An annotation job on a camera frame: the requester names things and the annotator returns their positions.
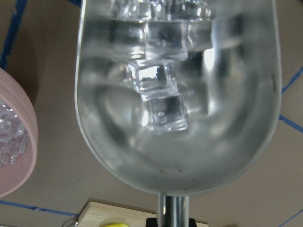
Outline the silver metal ice scoop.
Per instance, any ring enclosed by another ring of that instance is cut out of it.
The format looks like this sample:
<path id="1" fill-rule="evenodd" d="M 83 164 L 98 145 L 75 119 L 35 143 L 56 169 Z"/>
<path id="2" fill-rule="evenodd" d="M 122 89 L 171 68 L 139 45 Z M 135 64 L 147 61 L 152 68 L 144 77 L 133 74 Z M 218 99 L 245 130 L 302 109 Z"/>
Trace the silver metal ice scoop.
<path id="1" fill-rule="evenodd" d="M 281 63 L 273 0 L 214 0 L 211 46 L 175 67 L 187 129 L 157 133 L 143 125 L 149 106 L 127 65 L 113 58 L 115 0 L 81 3 L 75 107 L 96 159 L 136 189 L 190 196 L 245 173 L 276 129 Z"/>

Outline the pink bowl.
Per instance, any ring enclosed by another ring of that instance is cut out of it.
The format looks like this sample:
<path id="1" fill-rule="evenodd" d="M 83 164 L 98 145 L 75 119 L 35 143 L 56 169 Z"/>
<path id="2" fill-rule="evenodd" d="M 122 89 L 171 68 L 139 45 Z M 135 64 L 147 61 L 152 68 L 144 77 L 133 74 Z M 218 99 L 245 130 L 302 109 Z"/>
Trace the pink bowl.
<path id="1" fill-rule="evenodd" d="M 0 195 L 22 186 L 37 158 L 38 128 L 33 105 L 23 88 L 0 71 Z"/>

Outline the pile of clear ice cubes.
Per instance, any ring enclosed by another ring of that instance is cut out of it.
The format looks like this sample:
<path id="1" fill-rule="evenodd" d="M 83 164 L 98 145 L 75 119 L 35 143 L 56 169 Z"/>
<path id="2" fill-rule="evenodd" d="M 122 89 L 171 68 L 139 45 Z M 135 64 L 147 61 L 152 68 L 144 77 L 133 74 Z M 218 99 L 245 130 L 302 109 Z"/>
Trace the pile of clear ice cubes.
<path id="1" fill-rule="evenodd" d="M 7 103 L 0 101 L 0 166 L 14 165 L 29 143 L 28 132 Z"/>

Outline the wooden cutting board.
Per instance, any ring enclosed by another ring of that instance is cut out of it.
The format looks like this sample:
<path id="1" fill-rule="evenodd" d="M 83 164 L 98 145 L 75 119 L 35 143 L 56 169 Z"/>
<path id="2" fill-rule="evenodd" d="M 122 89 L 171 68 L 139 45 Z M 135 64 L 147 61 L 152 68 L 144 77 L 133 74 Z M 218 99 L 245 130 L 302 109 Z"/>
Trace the wooden cutting board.
<path id="1" fill-rule="evenodd" d="M 89 202 L 78 217 L 79 227 L 99 227 L 108 220 L 120 220 L 130 227 L 206 227 L 189 217 L 188 196 L 158 196 L 157 214 L 98 202 Z"/>

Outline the yellow lemon slice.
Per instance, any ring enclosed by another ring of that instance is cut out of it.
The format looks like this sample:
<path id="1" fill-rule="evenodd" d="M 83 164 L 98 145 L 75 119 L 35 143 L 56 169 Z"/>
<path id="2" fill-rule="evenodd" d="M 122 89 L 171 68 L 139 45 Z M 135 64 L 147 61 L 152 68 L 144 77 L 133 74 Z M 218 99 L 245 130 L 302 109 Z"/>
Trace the yellow lemon slice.
<path id="1" fill-rule="evenodd" d="M 99 224 L 100 227 L 129 227 L 129 225 L 125 222 L 122 222 L 120 220 L 108 220 L 108 221 L 104 221 L 101 222 Z"/>

